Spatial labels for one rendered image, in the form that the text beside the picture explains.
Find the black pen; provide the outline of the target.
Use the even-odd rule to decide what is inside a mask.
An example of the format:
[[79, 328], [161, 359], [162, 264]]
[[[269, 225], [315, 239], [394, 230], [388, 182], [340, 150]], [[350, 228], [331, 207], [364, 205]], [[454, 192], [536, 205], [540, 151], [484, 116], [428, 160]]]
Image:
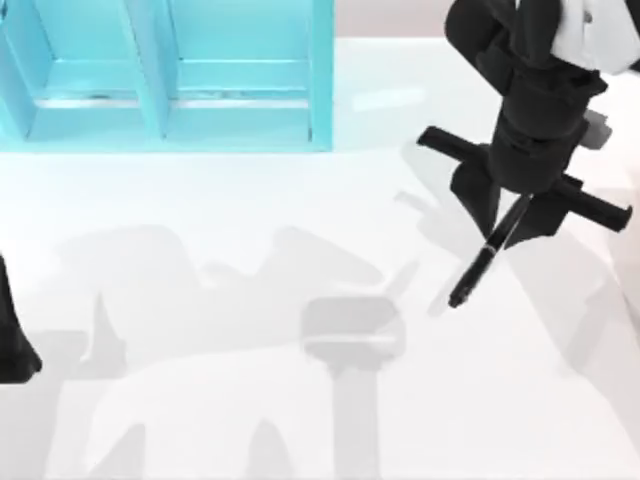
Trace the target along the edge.
[[521, 195], [494, 227], [475, 259], [470, 263], [469, 267], [464, 271], [452, 289], [448, 299], [448, 306], [450, 308], [458, 308], [469, 299], [483, 276], [493, 264], [498, 253], [503, 249], [506, 242], [516, 230], [518, 224], [527, 212], [531, 200], [531, 195]]

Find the pale grey rounded box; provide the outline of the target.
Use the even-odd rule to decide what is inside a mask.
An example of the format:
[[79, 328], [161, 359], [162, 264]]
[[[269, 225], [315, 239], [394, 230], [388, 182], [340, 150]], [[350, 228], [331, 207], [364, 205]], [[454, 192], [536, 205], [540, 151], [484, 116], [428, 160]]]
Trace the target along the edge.
[[579, 144], [589, 150], [600, 150], [612, 135], [612, 128], [607, 124], [608, 116], [588, 109], [584, 114], [586, 129]]

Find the light blue rack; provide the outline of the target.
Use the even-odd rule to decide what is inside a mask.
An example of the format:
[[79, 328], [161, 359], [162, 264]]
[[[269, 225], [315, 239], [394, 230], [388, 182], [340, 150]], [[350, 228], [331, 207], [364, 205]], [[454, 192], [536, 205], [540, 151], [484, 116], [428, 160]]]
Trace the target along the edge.
[[0, 152], [333, 144], [334, 0], [0, 0]]

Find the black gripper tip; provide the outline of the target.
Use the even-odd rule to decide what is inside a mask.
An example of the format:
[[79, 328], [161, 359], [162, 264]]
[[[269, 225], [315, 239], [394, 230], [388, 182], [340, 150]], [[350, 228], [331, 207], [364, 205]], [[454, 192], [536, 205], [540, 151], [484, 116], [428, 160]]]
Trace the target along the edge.
[[18, 320], [6, 263], [0, 254], [0, 385], [24, 384], [40, 373], [42, 366]]

